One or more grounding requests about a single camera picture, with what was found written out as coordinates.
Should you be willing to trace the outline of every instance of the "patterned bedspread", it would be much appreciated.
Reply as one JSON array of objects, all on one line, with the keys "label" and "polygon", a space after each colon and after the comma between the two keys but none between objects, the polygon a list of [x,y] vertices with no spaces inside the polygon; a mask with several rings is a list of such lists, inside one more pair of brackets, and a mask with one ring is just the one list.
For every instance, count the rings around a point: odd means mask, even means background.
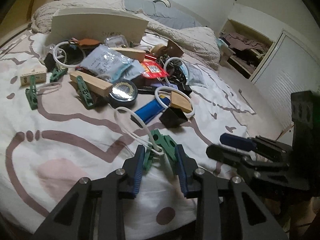
[{"label": "patterned bedspread", "polygon": [[[0,209],[8,220],[30,232],[81,177],[107,176],[122,167],[138,146],[116,124],[111,106],[92,110],[83,106],[68,75],[60,90],[39,95],[38,109],[30,109],[19,71],[38,63],[45,39],[46,34],[25,32],[0,51]],[[166,129],[158,117],[148,127],[170,135],[198,165],[229,179],[234,170],[209,159],[206,148],[219,143],[225,132],[246,136],[247,126],[236,115],[255,113],[214,71],[190,56],[183,59],[201,69],[209,85],[192,87],[195,116],[179,129]],[[139,95],[133,110],[152,99]],[[147,139],[129,115],[123,118],[132,131]],[[155,160],[142,178],[137,198],[124,201],[124,214],[126,238],[146,239],[193,221],[196,200],[185,199],[171,168]]]}]

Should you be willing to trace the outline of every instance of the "white door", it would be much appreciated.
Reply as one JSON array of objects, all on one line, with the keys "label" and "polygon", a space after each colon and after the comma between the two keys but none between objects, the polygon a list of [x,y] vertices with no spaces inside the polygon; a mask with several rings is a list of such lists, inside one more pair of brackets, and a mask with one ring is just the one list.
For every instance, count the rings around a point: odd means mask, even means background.
[{"label": "white door", "polygon": [[291,93],[318,90],[320,61],[301,41],[283,31],[275,49],[252,82],[285,129],[292,124]]}]

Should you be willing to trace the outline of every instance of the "floor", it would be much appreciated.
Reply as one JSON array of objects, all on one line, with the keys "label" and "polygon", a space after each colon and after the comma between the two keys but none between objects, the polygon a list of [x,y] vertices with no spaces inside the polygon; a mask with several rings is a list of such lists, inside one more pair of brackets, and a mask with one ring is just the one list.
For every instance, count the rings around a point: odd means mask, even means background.
[{"label": "floor", "polygon": [[240,122],[248,124],[249,136],[261,135],[276,140],[283,128],[258,89],[228,63],[219,68],[218,75],[234,90],[239,99],[247,101],[257,113],[254,116],[250,114],[237,114],[236,116]]}]

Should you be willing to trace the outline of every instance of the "silver bolt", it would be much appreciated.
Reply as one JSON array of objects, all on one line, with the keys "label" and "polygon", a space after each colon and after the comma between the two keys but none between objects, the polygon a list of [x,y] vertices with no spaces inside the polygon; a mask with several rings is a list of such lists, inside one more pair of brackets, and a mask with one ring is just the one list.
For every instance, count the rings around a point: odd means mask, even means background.
[{"label": "silver bolt", "polygon": [[117,175],[123,175],[123,174],[125,174],[125,169],[117,169],[117,170],[116,170],[116,174],[117,174]]},{"label": "silver bolt", "polygon": [[234,177],[232,178],[232,181],[233,181],[234,183],[236,183],[236,184],[239,184],[239,183],[241,182],[241,178],[239,178],[238,176],[234,176]]},{"label": "silver bolt", "polygon": [[197,168],[197,169],[196,169],[196,174],[198,174],[198,175],[204,174],[204,169]]},{"label": "silver bolt", "polygon": [[87,178],[87,177],[83,177],[83,178],[79,179],[80,184],[87,184],[88,182],[89,182],[89,178]]},{"label": "silver bolt", "polygon": [[255,172],[253,173],[253,175],[254,175],[257,179],[261,178],[261,174],[260,174],[260,172],[258,172],[258,171],[255,171]]}]

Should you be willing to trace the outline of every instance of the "red packet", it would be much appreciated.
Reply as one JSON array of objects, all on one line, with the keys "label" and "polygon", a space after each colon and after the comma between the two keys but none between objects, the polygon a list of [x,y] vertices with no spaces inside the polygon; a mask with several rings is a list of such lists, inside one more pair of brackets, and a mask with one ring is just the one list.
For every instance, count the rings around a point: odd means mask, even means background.
[{"label": "red packet", "polygon": [[155,61],[144,61],[140,64],[145,69],[145,72],[142,73],[142,76],[145,78],[154,79],[169,76],[169,74]]}]

